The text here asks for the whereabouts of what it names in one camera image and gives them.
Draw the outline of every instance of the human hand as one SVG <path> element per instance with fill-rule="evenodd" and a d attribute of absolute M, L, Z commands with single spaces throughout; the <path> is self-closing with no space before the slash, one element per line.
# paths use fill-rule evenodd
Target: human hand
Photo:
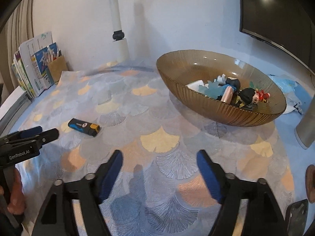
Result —
<path fill-rule="evenodd" d="M 3 188 L 0 186 L 0 195 L 4 194 Z M 10 213 L 21 215 L 25 210 L 25 197 L 22 192 L 21 174 L 14 169 L 14 183 L 11 192 L 10 204 L 7 206 Z"/>

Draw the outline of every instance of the beige curtain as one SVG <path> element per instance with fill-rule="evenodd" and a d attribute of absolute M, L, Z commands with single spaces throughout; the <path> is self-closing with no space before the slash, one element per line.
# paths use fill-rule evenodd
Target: beige curtain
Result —
<path fill-rule="evenodd" d="M 13 55 L 21 43 L 34 37 L 32 1 L 22 0 L 0 33 L 0 82 L 4 83 L 2 101 L 18 86 L 11 67 Z"/>

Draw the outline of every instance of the amber glass bowl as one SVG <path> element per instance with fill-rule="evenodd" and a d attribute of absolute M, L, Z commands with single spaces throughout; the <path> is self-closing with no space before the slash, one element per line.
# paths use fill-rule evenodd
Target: amber glass bowl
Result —
<path fill-rule="evenodd" d="M 286 101 L 278 86 L 260 70 L 227 55 L 183 50 L 162 55 L 157 69 L 168 89 L 187 107 L 214 121 L 240 127 L 259 126 L 273 121 L 286 109 Z M 197 80 L 213 81 L 218 75 L 238 78 L 241 89 L 254 85 L 270 93 L 267 103 L 259 102 L 250 112 L 209 98 L 186 87 Z"/>

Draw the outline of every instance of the lamp pole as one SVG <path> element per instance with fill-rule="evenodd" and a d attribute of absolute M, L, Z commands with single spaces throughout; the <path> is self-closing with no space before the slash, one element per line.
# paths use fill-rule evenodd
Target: lamp pole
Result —
<path fill-rule="evenodd" d="M 111 9 L 111 22 L 113 24 L 113 43 L 116 50 L 116 61 L 120 63 L 129 59 L 128 44 L 121 27 L 118 0 L 109 0 L 109 7 Z"/>

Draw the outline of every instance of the television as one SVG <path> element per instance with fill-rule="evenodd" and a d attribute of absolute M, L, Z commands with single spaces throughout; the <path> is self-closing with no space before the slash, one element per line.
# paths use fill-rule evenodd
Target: television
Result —
<path fill-rule="evenodd" d="M 240 31 L 285 51 L 314 73 L 315 25 L 310 12 L 315 8 L 306 9 L 306 4 L 301 0 L 241 0 Z"/>

